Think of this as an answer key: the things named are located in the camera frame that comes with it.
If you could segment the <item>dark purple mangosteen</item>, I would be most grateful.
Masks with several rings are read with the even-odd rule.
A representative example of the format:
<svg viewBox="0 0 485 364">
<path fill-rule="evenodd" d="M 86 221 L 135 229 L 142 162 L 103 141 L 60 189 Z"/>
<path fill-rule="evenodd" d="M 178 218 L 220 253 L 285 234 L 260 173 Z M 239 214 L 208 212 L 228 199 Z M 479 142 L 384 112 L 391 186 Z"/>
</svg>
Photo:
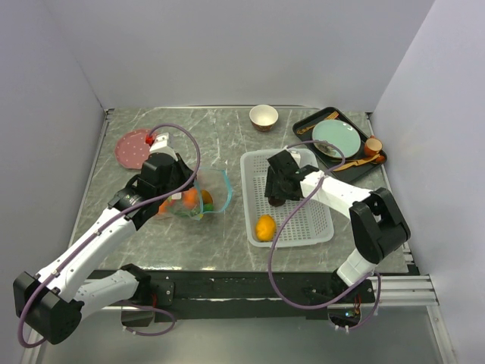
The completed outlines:
<svg viewBox="0 0 485 364">
<path fill-rule="evenodd" d="M 284 199 L 277 199 L 277 198 L 269 198 L 268 199 L 268 203 L 273 206 L 273 207 L 279 207 L 279 206 L 283 206 L 285 204 L 285 200 Z"/>
</svg>

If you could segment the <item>yellow orange persimmon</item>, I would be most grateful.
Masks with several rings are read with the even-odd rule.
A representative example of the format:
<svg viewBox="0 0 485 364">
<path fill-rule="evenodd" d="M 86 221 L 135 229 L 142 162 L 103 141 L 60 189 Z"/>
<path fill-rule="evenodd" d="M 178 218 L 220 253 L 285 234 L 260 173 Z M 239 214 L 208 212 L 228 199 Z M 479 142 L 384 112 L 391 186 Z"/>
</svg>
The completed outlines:
<svg viewBox="0 0 485 364">
<path fill-rule="evenodd" d="M 276 221 L 269 215 L 262 215 L 255 226 L 255 236 L 261 242 L 272 241 L 277 231 Z"/>
</svg>

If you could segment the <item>brown kiwi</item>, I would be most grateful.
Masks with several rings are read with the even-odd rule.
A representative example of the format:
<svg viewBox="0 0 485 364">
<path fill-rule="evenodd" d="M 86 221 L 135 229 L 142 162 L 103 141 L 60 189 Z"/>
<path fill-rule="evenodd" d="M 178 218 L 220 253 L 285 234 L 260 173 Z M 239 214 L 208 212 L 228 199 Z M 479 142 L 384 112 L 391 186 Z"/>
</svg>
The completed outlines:
<svg viewBox="0 0 485 364">
<path fill-rule="evenodd" d="M 201 196 L 204 205 L 213 203 L 213 198 L 207 190 L 201 190 Z"/>
</svg>

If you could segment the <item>clear blue-zipper zip bag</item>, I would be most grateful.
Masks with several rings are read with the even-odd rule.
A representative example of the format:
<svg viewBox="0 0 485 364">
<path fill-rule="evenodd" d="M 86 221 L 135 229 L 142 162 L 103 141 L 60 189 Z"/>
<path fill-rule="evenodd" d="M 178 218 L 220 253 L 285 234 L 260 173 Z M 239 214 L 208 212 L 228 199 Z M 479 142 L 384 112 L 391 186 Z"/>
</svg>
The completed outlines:
<svg viewBox="0 0 485 364">
<path fill-rule="evenodd" d="M 201 196 L 201 190 L 207 190 L 213 198 L 212 205 L 214 206 L 214 211 L 205 213 L 203 215 L 203 217 L 199 218 L 199 219 L 190 218 L 192 220 L 197 220 L 197 221 L 200 221 L 206 215 L 224 212 L 224 210 L 230 204 L 230 201 L 231 201 L 232 195 L 233 195 L 233 189 L 232 189 L 232 186 L 230 184 L 230 180 L 227 176 L 227 172 L 225 170 L 216 169 L 216 168 L 201 167 L 198 171 L 196 179 L 193 182 L 193 186 L 190 187 L 189 189 L 191 189 L 191 188 L 196 188 L 198 190 L 199 198 L 200 198 L 199 205 L 203 204 L 202 196 Z M 155 217 L 159 218 L 159 219 L 163 219 L 163 218 L 187 218 L 187 217 L 181 217 L 181 216 L 177 215 L 177 211 L 180 210 L 184 206 L 184 204 L 183 204 L 183 192 L 176 193 L 173 196 L 170 196 L 170 197 L 167 198 L 168 200 L 174 201 L 171 216 L 160 217 L 157 214 Z"/>
</svg>

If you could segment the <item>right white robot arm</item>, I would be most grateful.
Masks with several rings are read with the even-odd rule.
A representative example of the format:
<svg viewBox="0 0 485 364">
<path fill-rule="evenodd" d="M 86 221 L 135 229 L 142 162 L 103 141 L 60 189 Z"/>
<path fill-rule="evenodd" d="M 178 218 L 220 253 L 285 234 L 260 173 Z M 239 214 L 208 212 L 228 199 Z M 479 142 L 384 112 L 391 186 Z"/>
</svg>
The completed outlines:
<svg viewBox="0 0 485 364">
<path fill-rule="evenodd" d="M 278 202 L 298 203 L 279 227 L 274 241 L 289 220 L 312 200 L 347 218 L 355 248 L 335 271 L 331 291 L 340 302 L 349 302 L 358 293 L 357 283 L 409 240 L 410 228 L 388 189 L 355 187 L 315 166 L 301 167 L 295 154 L 284 149 L 268 159 L 265 196 Z"/>
</svg>

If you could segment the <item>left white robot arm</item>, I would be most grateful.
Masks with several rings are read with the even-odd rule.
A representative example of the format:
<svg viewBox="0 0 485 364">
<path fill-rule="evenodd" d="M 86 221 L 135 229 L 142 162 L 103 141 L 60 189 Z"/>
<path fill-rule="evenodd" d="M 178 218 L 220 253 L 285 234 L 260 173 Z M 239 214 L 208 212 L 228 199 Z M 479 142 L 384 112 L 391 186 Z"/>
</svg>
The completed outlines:
<svg viewBox="0 0 485 364">
<path fill-rule="evenodd" d="M 77 242 L 36 274 L 20 274 L 13 283 L 20 344 L 35 347 L 25 341 L 24 325 L 37 331 L 42 342 L 59 344 L 83 319 L 113 303 L 127 301 L 153 309 L 157 290 L 152 277 L 133 264 L 94 284 L 85 280 L 107 255 L 154 217 L 169 196 L 192 187 L 197 172 L 179 154 L 151 154 Z"/>
</svg>

